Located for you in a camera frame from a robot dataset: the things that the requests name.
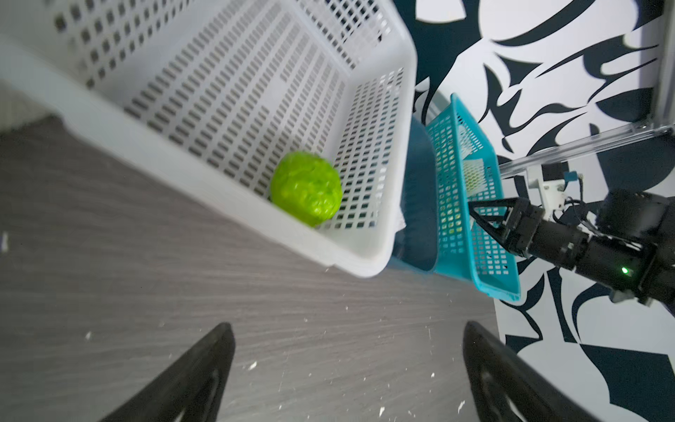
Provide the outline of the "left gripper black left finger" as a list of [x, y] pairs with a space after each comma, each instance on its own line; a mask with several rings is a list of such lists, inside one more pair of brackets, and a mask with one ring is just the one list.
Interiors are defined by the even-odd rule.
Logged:
[[105, 421], [215, 421], [236, 351], [220, 323]]

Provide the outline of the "green custard apple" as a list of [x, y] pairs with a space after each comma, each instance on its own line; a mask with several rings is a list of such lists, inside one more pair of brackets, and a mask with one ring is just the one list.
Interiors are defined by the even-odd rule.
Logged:
[[294, 151], [281, 159], [272, 176], [271, 202], [315, 228], [339, 211], [343, 191], [339, 173], [318, 155]]

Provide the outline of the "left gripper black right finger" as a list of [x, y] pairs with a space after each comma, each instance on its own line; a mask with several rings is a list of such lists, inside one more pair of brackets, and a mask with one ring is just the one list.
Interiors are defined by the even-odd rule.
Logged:
[[480, 323], [465, 325], [462, 353], [481, 421], [595, 421]]

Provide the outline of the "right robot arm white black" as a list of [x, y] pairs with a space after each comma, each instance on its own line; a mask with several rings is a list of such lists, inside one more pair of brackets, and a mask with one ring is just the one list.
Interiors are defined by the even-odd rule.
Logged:
[[674, 310], [674, 202], [645, 192], [611, 191], [595, 223], [544, 216], [524, 198], [469, 202], [469, 214], [512, 255], [534, 256], [595, 281], [615, 302], [660, 302]]

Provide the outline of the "dark blue plastic tub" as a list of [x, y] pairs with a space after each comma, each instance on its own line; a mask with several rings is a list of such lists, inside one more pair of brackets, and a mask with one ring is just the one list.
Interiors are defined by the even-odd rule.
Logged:
[[436, 157], [425, 125], [411, 120], [400, 209], [405, 227], [395, 236], [389, 268], [432, 273], [439, 258]]

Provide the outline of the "white perforated plastic basket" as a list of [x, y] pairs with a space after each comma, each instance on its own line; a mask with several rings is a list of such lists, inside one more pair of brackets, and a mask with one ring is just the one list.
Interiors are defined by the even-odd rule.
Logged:
[[[79, 140], [324, 267], [379, 274], [401, 227], [417, 52], [390, 1], [4, 1], [1, 79]], [[317, 228], [269, 200], [332, 163]]]

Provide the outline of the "teal perforated plastic basket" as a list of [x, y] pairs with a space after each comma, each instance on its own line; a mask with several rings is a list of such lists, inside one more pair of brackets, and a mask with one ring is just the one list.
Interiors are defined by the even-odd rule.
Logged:
[[469, 204], [504, 197], [497, 155], [460, 97], [426, 127], [436, 158], [438, 258], [436, 274], [465, 281], [497, 300], [518, 302], [515, 256], [471, 216]]

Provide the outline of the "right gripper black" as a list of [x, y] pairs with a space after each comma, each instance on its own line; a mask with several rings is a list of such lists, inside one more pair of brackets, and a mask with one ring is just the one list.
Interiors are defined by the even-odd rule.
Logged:
[[513, 255], [573, 270], [590, 244], [588, 234], [545, 219], [542, 207], [523, 198], [475, 200], [468, 207], [474, 222]]

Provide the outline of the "white foam net sleeve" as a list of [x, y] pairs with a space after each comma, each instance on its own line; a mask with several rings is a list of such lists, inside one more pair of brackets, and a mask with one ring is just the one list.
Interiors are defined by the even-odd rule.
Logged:
[[478, 151], [478, 148], [474, 146], [472, 135], [464, 126], [459, 128], [459, 140], [467, 195], [474, 196], [487, 189], [483, 160], [481, 158], [469, 158]]

